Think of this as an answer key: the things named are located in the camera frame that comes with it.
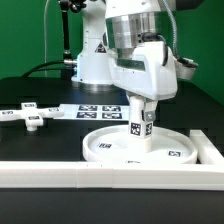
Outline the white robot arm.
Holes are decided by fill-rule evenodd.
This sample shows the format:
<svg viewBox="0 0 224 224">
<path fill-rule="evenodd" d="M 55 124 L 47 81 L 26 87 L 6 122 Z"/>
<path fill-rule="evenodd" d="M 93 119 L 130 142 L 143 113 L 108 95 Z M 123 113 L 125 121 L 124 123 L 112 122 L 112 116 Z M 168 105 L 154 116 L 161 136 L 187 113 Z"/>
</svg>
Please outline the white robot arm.
<svg viewBox="0 0 224 224">
<path fill-rule="evenodd" d="M 176 95 L 177 80 L 190 79 L 198 64 L 178 55 L 158 28 L 167 13 L 178 42 L 173 13 L 205 0 L 83 0 L 83 49 L 77 79 L 85 85 L 114 85 L 127 92 L 130 121 L 151 122 L 157 102 Z"/>
</svg>

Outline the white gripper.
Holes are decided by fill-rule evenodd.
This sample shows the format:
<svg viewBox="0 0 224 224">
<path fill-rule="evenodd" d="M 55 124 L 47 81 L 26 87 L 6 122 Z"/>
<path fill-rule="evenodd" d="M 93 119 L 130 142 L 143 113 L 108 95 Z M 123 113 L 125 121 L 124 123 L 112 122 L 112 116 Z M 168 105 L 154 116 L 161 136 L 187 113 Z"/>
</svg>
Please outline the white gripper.
<svg viewBox="0 0 224 224">
<path fill-rule="evenodd" d="M 118 64 L 114 50 L 108 53 L 111 78 L 115 86 L 148 98 L 144 102 L 144 120 L 153 122 L 157 102 L 152 100 L 173 98 L 177 92 L 174 57 L 163 41 L 145 42 L 134 49 L 132 56 L 124 67 Z"/>
</svg>

